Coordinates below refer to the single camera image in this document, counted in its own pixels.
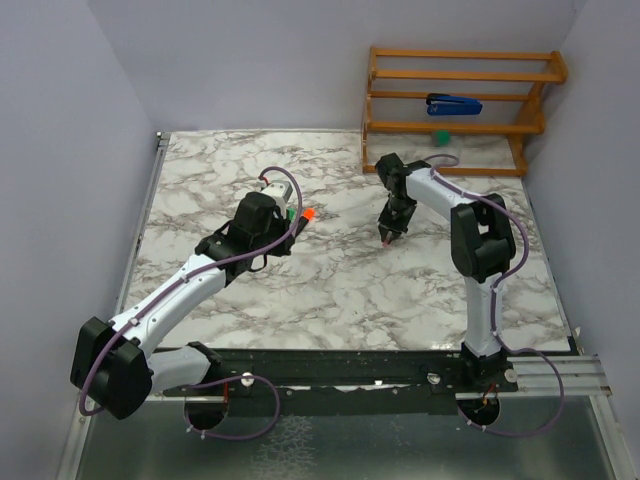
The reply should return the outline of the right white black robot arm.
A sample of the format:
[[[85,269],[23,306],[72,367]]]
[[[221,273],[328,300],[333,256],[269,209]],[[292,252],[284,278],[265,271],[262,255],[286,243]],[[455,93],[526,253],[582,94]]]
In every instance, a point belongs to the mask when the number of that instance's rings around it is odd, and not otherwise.
[[[388,192],[378,218],[385,245],[398,240],[418,205],[441,215],[450,226],[450,254],[466,288],[467,328],[461,347],[461,383],[481,391],[491,384],[506,361],[497,339],[494,300],[502,298],[494,283],[510,269],[516,244],[501,196],[481,196],[446,181],[427,161],[404,163],[395,154],[380,158],[375,170]]]

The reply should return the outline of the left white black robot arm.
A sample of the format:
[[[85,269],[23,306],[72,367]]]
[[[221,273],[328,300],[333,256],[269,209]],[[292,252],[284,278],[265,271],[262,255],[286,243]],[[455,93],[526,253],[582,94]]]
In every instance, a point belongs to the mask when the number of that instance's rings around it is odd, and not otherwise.
[[[70,380],[117,419],[132,415],[156,392],[189,385],[206,395],[220,385],[220,357],[198,342],[160,352],[164,338],[196,307],[252,271],[255,258],[282,257],[295,242],[287,205],[293,193],[276,181],[248,193],[235,216],[202,239],[160,287],[128,310],[81,327]]]

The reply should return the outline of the orange black highlighter pen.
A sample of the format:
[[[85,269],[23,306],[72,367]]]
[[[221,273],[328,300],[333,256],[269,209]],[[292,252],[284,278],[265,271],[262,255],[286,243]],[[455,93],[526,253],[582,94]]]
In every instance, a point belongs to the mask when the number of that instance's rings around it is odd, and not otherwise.
[[[308,225],[308,223],[309,223],[309,222],[310,222],[310,221],[307,221],[307,220],[306,220],[306,219],[304,219],[304,218],[302,217],[302,215],[301,215],[301,216],[300,216],[300,218],[299,218],[299,220],[298,220],[298,223],[297,223],[297,228],[296,228],[296,231],[295,231],[295,236],[299,236],[299,235],[302,233],[302,231],[306,228],[306,226]]]

